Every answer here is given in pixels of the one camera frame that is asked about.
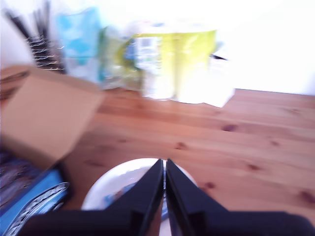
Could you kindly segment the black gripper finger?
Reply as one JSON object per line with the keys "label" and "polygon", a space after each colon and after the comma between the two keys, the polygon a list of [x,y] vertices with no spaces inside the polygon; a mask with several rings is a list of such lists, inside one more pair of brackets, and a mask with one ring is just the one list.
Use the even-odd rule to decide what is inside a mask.
{"label": "black gripper finger", "polygon": [[163,197],[163,161],[105,210],[106,236],[145,236]]}
{"label": "black gripper finger", "polygon": [[228,210],[196,186],[171,160],[166,162],[166,199],[173,236],[211,236],[210,214]]}

